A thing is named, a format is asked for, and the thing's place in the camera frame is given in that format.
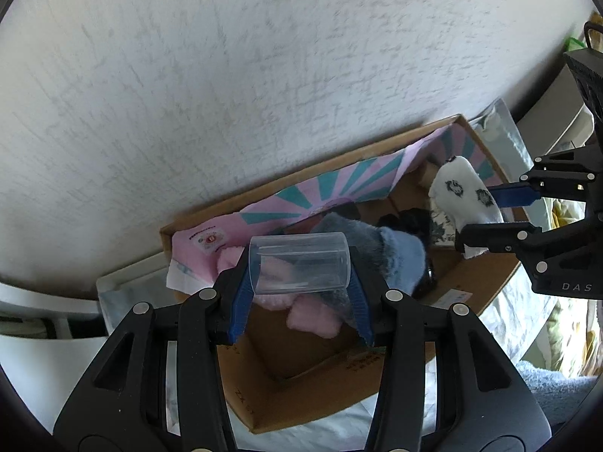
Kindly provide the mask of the floral yellow blanket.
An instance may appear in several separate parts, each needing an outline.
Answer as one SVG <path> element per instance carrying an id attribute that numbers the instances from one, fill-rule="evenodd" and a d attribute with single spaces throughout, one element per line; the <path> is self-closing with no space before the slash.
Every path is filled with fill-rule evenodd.
<path id="1" fill-rule="evenodd" d="M 536 340 L 547 370 L 564 377 L 602 374 L 602 302 L 559 298 Z"/>

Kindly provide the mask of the grey sofa cushion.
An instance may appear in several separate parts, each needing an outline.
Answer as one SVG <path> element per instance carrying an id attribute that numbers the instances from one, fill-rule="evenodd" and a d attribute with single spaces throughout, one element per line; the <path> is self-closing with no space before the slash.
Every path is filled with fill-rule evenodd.
<path id="1" fill-rule="evenodd" d="M 531 157 L 586 145 L 594 134 L 594 118 L 568 66 L 517 122 L 517 128 Z"/>

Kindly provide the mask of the clear plastic container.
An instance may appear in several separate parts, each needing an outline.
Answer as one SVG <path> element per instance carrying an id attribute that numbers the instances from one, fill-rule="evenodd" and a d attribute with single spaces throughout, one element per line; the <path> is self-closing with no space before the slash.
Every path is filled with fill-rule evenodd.
<path id="1" fill-rule="evenodd" d="M 346 289 L 352 262 L 340 232 L 257 236 L 248 245 L 248 273 L 256 295 Z"/>

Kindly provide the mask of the grey fluffy clothing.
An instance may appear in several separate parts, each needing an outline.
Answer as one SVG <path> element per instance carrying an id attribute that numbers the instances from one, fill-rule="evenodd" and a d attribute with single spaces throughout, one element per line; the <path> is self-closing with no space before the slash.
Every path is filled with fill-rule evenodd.
<path id="1" fill-rule="evenodd" d="M 550 426 L 569 421 L 597 382 L 597 377 L 566 377 L 560 371 L 544 370 L 524 360 L 516 364 L 516 369 Z"/>

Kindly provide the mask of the floral light blue cloth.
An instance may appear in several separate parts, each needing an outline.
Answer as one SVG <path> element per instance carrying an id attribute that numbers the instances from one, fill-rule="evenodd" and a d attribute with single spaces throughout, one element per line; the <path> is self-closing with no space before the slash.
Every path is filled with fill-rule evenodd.
<path id="1" fill-rule="evenodd" d="M 280 179 L 188 214 L 161 230 L 164 250 L 98 279 L 108 328 L 146 301 L 161 307 L 211 286 L 229 257 L 255 235 L 307 232 L 334 208 L 364 223 L 428 204 L 435 167 L 466 158 L 488 186 L 508 177 L 490 145 L 460 115 L 422 125 L 286 174 Z M 510 254 L 465 258 L 432 247 L 436 288 L 426 300 L 462 302 L 512 360 L 534 341 L 554 302 L 530 289 Z M 346 451 L 366 442 L 383 356 L 343 327 L 323 339 L 293 331 L 282 311 L 254 307 L 236 345 L 218 351 L 237 444 L 264 451 Z"/>

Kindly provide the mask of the green wet wipes pack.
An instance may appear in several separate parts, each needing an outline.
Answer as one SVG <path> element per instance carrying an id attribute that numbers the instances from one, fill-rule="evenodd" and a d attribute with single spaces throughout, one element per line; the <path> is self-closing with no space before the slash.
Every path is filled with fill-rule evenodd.
<path id="1" fill-rule="evenodd" d="M 576 51 L 576 50 L 580 50 L 580 49 L 585 49 L 586 47 L 587 47 L 587 44 L 584 40 L 580 40 L 575 37 L 569 37 L 565 42 L 564 51 L 571 52 L 571 51 Z"/>

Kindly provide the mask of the pink cardboard box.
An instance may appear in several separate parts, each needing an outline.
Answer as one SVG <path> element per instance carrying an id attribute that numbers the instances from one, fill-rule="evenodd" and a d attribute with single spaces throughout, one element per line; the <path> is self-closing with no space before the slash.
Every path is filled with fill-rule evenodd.
<path id="1" fill-rule="evenodd" d="M 506 175 L 488 147 L 460 115 L 358 148 L 185 215 L 161 230 L 170 259 L 168 286 L 193 294 L 218 278 L 219 258 L 251 238 L 307 233 L 341 206 L 359 211 L 364 223 L 427 203 L 419 168 L 458 155 L 489 186 Z M 384 352 L 377 345 L 371 306 L 385 284 L 353 257 L 344 291 L 352 302 L 350 324 L 331 339 L 296 331 L 287 311 L 253 301 L 256 276 L 244 274 L 235 298 L 227 342 L 218 350 L 226 402 L 253 435 L 310 425 L 346 415 L 374 397 Z"/>

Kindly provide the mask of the pink fluffy sock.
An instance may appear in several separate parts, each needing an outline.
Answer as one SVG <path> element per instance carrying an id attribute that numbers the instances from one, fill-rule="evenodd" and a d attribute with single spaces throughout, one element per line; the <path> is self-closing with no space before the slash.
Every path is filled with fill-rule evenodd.
<path id="1" fill-rule="evenodd" d="M 218 273 L 221 273 L 226 269 L 234 268 L 237 262 L 239 262 L 242 253 L 243 248 L 239 246 L 222 249 L 217 261 Z M 283 310 L 289 307 L 288 300 L 282 299 L 280 296 L 256 295 L 254 296 L 254 303 L 271 311 Z"/>
<path id="2" fill-rule="evenodd" d="M 340 331 L 342 320 L 319 297 L 298 296 L 287 315 L 287 328 L 311 333 L 323 339 L 333 339 Z"/>

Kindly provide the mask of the blue grey fluffy sock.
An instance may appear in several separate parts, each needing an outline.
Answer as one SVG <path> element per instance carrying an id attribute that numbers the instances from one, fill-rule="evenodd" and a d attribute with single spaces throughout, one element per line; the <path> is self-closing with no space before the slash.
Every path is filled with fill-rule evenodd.
<path id="1" fill-rule="evenodd" d="M 412 295 L 425 275 L 427 255 L 414 235 L 371 226 L 335 212 L 325 215 L 311 232 L 343 233 L 349 246 L 357 248 L 363 264 L 379 272 L 389 288 Z"/>

